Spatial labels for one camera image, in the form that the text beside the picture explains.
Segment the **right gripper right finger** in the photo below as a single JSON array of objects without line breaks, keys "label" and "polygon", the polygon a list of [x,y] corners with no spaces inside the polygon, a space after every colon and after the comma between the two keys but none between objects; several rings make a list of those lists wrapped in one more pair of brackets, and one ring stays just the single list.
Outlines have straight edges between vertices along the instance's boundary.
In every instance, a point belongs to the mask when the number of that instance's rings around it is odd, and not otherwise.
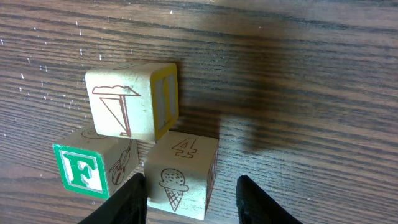
[{"label": "right gripper right finger", "polygon": [[237,179],[236,206],[240,224],[302,224],[247,175]]}]

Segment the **blue side block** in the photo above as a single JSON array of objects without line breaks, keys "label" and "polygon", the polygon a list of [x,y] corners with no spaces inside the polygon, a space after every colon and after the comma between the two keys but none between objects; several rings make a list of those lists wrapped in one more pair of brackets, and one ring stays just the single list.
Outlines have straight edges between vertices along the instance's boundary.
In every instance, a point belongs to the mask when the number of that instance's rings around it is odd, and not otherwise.
[{"label": "blue side block", "polygon": [[213,190],[219,140],[168,131],[146,155],[149,207],[203,220]]}]

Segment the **plain wooden picture block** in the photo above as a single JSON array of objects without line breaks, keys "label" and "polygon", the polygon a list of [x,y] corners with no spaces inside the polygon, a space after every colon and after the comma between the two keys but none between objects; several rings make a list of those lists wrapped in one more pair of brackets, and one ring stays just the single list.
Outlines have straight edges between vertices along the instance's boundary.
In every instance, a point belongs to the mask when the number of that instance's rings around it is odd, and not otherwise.
[{"label": "plain wooden picture block", "polygon": [[117,63],[85,74],[96,132],[158,141],[178,120],[175,63]]}]

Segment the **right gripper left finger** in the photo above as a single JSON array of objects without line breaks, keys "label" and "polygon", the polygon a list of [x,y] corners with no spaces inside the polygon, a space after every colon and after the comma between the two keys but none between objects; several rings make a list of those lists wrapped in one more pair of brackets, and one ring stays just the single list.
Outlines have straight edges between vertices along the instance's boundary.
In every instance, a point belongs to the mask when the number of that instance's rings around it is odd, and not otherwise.
[{"label": "right gripper left finger", "polygon": [[79,224],[146,224],[146,216],[145,177],[136,173]]}]

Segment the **green F letter block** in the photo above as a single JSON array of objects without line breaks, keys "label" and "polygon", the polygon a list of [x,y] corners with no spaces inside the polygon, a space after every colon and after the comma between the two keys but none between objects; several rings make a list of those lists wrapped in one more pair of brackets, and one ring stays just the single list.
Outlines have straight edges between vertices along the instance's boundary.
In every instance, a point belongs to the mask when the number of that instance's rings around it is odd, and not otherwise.
[{"label": "green F letter block", "polygon": [[93,123],[53,144],[67,190],[109,199],[139,165],[135,139],[105,136]]}]

